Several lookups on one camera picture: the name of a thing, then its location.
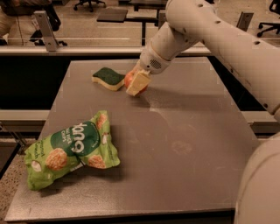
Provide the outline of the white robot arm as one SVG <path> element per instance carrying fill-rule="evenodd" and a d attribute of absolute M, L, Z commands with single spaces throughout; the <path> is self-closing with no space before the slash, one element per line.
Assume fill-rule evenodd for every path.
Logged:
<path fill-rule="evenodd" d="M 168 0 L 166 21 L 125 77 L 129 95 L 138 95 L 153 74 L 198 42 L 280 122 L 280 49 L 219 18 L 206 0 Z M 234 224 L 280 224 L 280 134 L 261 143 L 243 172 Z"/>

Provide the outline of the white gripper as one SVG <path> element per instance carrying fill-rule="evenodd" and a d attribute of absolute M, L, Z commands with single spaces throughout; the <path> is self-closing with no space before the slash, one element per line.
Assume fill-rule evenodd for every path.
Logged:
<path fill-rule="evenodd" d="M 139 60 L 139 65 L 144 70 L 133 68 L 128 72 L 128 76 L 133 76 L 129 90 L 136 94 L 143 88 L 148 87 L 151 82 L 150 72 L 152 74 L 161 74 L 170 65 L 171 60 L 172 55 L 167 48 L 163 45 L 149 43 L 142 50 Z"/>

